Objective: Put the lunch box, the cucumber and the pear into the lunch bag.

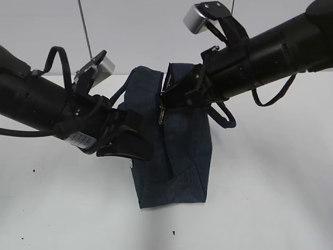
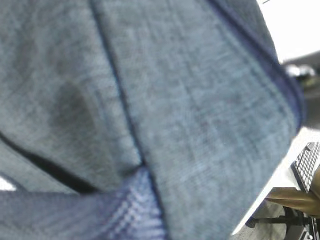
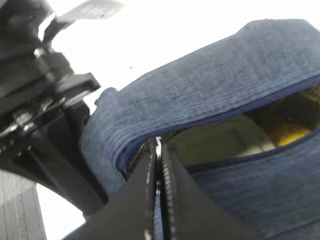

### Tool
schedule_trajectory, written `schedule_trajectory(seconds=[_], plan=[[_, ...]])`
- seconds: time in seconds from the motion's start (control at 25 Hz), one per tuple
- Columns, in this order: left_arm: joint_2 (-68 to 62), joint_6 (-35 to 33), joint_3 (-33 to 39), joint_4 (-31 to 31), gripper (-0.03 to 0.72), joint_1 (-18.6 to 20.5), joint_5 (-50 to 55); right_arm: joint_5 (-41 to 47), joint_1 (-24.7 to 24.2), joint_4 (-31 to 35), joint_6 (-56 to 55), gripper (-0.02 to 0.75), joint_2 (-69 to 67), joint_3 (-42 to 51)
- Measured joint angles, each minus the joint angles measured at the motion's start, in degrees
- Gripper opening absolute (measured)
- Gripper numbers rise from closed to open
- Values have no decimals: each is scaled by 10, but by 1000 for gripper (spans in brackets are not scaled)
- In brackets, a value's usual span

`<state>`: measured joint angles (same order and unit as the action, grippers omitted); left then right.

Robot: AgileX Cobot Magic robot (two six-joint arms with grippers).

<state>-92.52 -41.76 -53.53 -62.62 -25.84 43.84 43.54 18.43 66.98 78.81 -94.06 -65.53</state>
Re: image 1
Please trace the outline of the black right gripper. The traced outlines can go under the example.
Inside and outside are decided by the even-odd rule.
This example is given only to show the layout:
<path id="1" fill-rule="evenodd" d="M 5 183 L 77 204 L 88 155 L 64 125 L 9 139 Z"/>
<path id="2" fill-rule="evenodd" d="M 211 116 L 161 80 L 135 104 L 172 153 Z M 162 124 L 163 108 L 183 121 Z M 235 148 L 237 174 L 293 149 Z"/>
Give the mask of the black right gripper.
<path id="1" fill-rule="evenodd" d="M 247 45 L 212 49 L 203 62 L 176 81 L 167 75 L 160 92 L 160 107 L 203 107 L 252 90 L 252 62 Z"/>

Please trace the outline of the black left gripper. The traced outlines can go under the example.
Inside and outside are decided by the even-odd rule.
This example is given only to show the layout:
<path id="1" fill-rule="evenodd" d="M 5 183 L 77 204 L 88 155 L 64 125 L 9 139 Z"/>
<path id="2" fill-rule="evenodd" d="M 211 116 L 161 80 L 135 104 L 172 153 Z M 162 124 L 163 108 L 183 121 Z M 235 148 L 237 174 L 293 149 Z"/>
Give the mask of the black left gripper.
<path id="1" fill-rule="evenodd" d="M 141 130 L 142 116 L 112 105 L 101 95 L 74 94 L 59 117 L 59 138 L 88 155 L 151 160 L 153 145 Z"/>

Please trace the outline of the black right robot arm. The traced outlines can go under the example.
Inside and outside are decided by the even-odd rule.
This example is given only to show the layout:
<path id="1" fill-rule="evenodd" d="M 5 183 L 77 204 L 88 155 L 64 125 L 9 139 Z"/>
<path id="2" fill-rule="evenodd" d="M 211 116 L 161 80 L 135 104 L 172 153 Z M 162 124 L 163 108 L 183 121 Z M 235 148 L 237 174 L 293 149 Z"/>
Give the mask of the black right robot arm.
<path id="1" fill-rule="evenodd" d="M 332 67 L 332 1 L 313 1 L 304 13 L 252 38 L 218 1 L 193 5 L 184 24 L 194 34 L 211 31 L 226 47 L 204 51 L 201 64 L 166 87 L 160 96 L 165 108 L 202 107 Z"/>

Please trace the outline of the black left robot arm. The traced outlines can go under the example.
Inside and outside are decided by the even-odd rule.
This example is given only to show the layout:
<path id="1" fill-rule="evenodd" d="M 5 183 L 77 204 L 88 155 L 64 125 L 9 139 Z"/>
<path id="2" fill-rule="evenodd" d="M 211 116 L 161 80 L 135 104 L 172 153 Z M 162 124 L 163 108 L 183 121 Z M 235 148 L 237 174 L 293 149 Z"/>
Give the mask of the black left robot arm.
<path id="1" fill-rule="evenodd" d="M 50 49 L 42 70 L 1 48 L 1 115 L 29 127 L 1 129 L 18 138 L 52 136 L 98 157 L 150 160 L 152 144 L 143 136 L 143 118 L 131 109 L 114 108 L 120 92 L 107 98 L 90 90 L 114 70 L 101 51 L 71 76 L 64 48 Z"/>

